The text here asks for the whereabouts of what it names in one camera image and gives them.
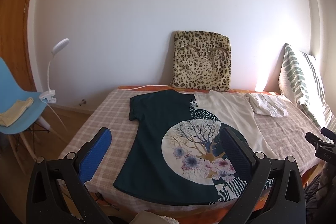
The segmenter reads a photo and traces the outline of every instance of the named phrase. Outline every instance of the crumpled white cloth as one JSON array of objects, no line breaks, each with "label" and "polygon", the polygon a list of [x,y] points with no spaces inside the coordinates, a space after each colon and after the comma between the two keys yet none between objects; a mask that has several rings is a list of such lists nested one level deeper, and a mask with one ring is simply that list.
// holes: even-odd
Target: crumpled white cloth
[{"label": "crumpled white cloth", "polygon": [[263,93],[246,93],[244,96],[249,98],[250,105],[257,114],[275,118],[288,116],[287,106],[278,96]]}]

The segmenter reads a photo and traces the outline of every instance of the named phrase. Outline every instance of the lamp head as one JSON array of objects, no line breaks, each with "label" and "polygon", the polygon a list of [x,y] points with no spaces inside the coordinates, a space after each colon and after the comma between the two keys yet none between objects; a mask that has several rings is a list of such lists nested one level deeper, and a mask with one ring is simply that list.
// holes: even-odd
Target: lamp head
[{"label": "lamp head", "polygon": [[60,50],[62,50],[66,45],[69,44],[69,39],[65,38],[62,41],[58,42],[53,49],[51,50],[52,56],[54,57],[56,53],[58,53]]}]

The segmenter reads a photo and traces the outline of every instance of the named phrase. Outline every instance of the striped pillow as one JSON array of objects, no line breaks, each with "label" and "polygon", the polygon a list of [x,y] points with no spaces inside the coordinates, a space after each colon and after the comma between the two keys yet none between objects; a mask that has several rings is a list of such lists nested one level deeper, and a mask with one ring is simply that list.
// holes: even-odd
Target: striped pillow
[{"label": "striped pillow", "polygon": [[286,96],[319,128],[336,131],[336,118],[325,101],[321,76],[312,55],[285,44],[279,87]]}]

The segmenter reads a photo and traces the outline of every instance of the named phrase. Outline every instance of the chair backrest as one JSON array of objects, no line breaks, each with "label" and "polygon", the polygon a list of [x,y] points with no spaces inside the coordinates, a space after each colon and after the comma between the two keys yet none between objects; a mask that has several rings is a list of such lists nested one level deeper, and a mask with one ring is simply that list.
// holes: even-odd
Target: chair backrest
[{"label": "chair backrest", "polygon": [[16,83],[5,61],[0,57],[0,113],[20,99],[24,90]]}]

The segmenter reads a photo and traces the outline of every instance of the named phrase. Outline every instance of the wooden door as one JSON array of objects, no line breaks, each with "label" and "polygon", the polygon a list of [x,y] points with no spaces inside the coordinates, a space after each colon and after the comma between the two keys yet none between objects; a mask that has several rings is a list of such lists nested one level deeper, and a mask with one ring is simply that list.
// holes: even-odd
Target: wooden door
[{"label": "wooden door", "polygon": [[22,89],[35,91],[27,44],[28,4],[29,0],[0,0],[0,57]]}]

